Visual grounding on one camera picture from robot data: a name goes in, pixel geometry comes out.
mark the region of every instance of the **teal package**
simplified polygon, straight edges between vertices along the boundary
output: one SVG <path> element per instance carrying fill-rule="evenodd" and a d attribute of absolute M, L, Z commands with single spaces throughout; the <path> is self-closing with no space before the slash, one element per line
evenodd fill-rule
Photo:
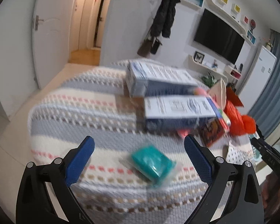
<path fill-rule="evenodd" d="M 165 179 L 176 162 L 171 161 L 154 146 L 143 147 L 132 154 L 135 167 L 154 184 Z"/>

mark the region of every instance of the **tiled floor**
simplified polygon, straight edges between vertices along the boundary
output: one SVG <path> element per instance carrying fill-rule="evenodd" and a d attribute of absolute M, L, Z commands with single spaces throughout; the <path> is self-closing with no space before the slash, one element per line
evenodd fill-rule
<path fill-rule="evenodd" d="M 101 49 L 83 49 L 71 53 L 69 63 L 98 66 L 100 63 Z"/>
<path fill-rule="evenodd" d="M 88 65 L 66 64 L 43 90 L 35 92 L 27 100 L 10 122 L 0 116 L 0 206 L 13 222 L 15 222 L 16 200 L 22 174 L 26 164 L 33 161 L 27 130 L 30 109 L 64 80 L 91 68 L 93 67 Z M 57 199 L 54 196 L 52 198 L 55 206 Z M 58 204 L 57 213 L 66 219 Z"/>

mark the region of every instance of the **silver screw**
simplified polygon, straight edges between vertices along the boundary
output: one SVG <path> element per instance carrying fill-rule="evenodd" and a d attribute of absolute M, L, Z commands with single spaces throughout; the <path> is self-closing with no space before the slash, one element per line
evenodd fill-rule
<path fill-rule="evenodd" d="M 33 167 L 33 164 L 34 164 L 34 163 L 33 163 L 32 161 L 30 161 L 29 163 L 27 163 L 26 166 L 27 166 L 28 168 L 31 168 L 31 167 Z"/>
<path fill-rule="evenodd" d="M 54 163 L 55 164 L 60 164 L 62 162 L 62 158 L 56 158 L 55 160 L 54 160 Z"/>
<path fill-rule="evenodd" d="M 224 163 L 224 159 L 222 157 L 220 157 L 220 156 L 216 158 L 216 161 L 218 163 Z"/>
<path fill-rule="evenodd" d="M 252 166 L 252 163 L 250 163 L 249 161 L 245 161 L 245 165 L 246 165 L 247 167 L 251 167 L 251 166 Z"/>

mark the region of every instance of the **wooden floor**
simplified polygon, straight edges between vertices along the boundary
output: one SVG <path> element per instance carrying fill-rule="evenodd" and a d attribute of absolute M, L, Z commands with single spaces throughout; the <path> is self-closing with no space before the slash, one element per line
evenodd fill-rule
<path fill-rule="evenodd" d="M 69 63 L 98 66 L 100 63 L 100 49 L 83 49 L 71 53 Z"/>

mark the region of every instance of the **knitted blanket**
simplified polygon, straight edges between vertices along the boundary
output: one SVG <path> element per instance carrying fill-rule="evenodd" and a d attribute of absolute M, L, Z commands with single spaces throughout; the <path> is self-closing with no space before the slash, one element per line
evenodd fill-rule
<path fill-rule="evenodd" d="M 184 223 L 208 187 L 188 158 L 183 139 L 175 132 L 147 131 L 143 114 L 143 99 L 128 97 L 125 71 L 104 67 L 65 81 L 30 112 L 31 151 L 37 164 L 64 157 L 87 135 L 94 138 L 95 151 L 71 189 L 97 224 Z M 223 146 L 231 141 L 236 144 L 230 137 L 222 138 L 211 151 L 222 155 Z M 152 187 L 124 161 L 148 143 L 183 164 L 167 186 Z M 248 159 L 253 157 L 250 148 L 242 147 Z M 221 211 L 230 187 L 219 204 Z"/>

